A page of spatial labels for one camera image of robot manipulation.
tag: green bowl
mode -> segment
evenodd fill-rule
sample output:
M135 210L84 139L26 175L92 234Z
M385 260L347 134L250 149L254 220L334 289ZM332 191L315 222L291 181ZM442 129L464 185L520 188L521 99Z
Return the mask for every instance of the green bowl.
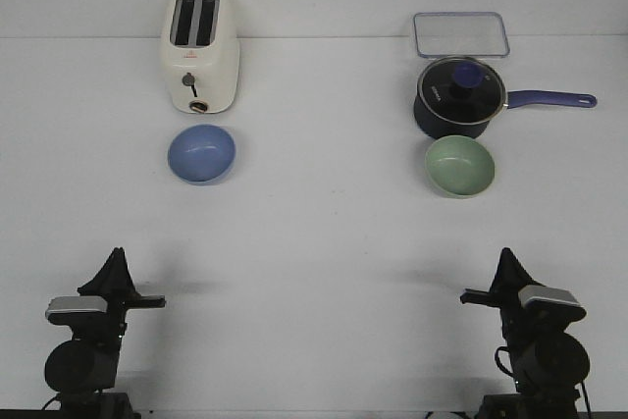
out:
M467 136L445 136L425 155L432 183L449 196L467 198L485 190L495 177L495 161L487 149Z

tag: bowl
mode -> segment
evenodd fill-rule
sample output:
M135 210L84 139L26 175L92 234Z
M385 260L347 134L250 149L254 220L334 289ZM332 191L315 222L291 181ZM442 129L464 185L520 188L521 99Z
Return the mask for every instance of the bowl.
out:
M231 135L214 125L197 125L180 132L168 149L168 165L181 180L205 185L225 174L236 157Z
M455 198L477 195L495 178L491 153L475 139L457 134L432 143L425 168L434 186Z

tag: blue pan handle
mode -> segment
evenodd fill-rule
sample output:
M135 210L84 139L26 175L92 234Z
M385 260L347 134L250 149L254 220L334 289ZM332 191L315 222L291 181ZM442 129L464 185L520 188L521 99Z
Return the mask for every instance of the blue pan handle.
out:
M593 108L598 99L586 93L550 92L547 90L517 90L508 92L508 108L517 108L532 103L563 105L565 107Z

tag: saucepan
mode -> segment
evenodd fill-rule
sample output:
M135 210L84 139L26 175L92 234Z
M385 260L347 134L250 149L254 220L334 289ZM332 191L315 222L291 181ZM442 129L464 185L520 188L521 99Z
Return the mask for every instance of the saucepan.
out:
M472 57L452 56L435 61L419 77L414 118L434 139L451 134L477 137L504 108L528 104L593 108L597 103L585 93L506 92L493 68Z

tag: blue bowl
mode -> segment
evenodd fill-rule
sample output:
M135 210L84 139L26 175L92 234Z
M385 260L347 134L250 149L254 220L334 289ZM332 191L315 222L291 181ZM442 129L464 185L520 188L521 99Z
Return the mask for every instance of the blue bowl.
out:
M187 183L205 185L232 165L236 144L231 135L213 125L197 125L182 131L168 149L168 165Z

